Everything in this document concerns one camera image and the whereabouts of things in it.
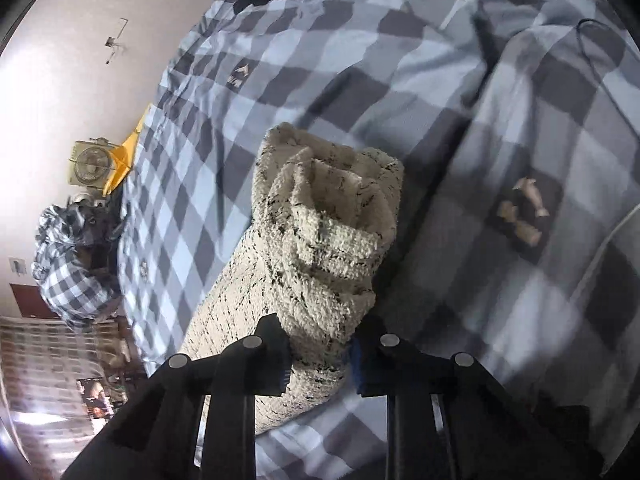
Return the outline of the beige box fan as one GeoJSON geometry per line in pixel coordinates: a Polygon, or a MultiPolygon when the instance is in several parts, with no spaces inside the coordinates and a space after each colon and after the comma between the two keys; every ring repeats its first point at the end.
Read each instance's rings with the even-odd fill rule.
{"type": "Polygon", "coordinates": [[[104,138],[76,141],[68,160],[68,184],[102,190],[114,169],[113,148],[116,145],[104,138]]]}

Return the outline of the patterned curtain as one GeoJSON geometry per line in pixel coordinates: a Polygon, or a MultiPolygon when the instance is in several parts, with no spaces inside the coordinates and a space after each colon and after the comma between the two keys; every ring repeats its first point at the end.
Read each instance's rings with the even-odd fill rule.
{"type": "Polygon", "coordinates": [[[39,479],[58,479],[94,437],[79,379],[103,379],[122,362],[114,321],[75,333],[63,322],[1,320],[1,400],[18,447],[39,479]]]}

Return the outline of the blue checkered bed sheet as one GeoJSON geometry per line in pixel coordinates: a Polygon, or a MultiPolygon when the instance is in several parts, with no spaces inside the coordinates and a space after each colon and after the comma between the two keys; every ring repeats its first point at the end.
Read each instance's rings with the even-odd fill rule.
{"type": "Polygon", "coordinates": [[[388,328],[516,396],[639,425],[639,47],[608,0],[216,0],[125,183],[119,281],[145,368],[182,344],[250,222],[281,122],[405,167],[376,282],[388,328]]]}

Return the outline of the computer monitor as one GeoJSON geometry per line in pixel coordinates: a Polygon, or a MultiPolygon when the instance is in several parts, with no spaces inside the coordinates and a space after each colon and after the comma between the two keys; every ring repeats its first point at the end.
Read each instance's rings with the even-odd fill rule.
{"type": "Polygon", "coordinates": [[[114,408],[110,395],[99,378],[81,378],[76,380],[81,401],[92,419],[111,419],[114,408]]]}

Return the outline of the yellow cloth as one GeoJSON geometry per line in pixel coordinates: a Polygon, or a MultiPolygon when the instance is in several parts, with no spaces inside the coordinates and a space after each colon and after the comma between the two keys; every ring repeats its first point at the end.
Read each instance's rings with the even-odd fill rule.
{"type": "Polygon", "coordinates": [[[130,173],[132,166],[134,166],[134,154],[136,154],[139,136],[142,133],[146,114],[149,113],[150,109],[151,105],[148,105],[134,130],[127,136],[127,139],[122,144],[111,148],[108,152],[114,169],[104,184],[102,190],[104,197],[111,195],[119,187],[130,173]]]}

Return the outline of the brown door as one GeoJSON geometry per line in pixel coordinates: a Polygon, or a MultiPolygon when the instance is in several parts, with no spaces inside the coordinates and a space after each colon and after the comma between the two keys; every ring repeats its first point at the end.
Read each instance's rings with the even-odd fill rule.
{"type": "Polygon", "coordinates": [[[58,315],[42,299],[37,286],[11,284],[10,287],[23,318],[58,319],[58,315]]]}

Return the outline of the bundled blue checkered quilt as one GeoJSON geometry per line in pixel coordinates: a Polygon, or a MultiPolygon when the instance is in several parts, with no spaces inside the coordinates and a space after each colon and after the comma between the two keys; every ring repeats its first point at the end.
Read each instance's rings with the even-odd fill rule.
{"type": "Polygon", "coordinates": [[[51,205],[38,219],[32,277],[48,308],[76,333],[117,309],[117,245],[124,222],[112,203],[51,205]]]}

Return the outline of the cream plaid tweed shirt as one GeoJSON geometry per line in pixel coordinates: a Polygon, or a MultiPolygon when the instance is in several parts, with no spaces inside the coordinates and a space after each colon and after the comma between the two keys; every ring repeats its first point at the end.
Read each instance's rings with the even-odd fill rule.
{"type": "Polygon", "coordinates": [[[397,234],[404,166],[282,122],[260,144],[252,221],[196,309],[181,352],[212,356],[276,314],[292,352],[282,396],[256,400],[262,434],[326,402],[349,339],[374,307],[373,279],[397,234]]]}

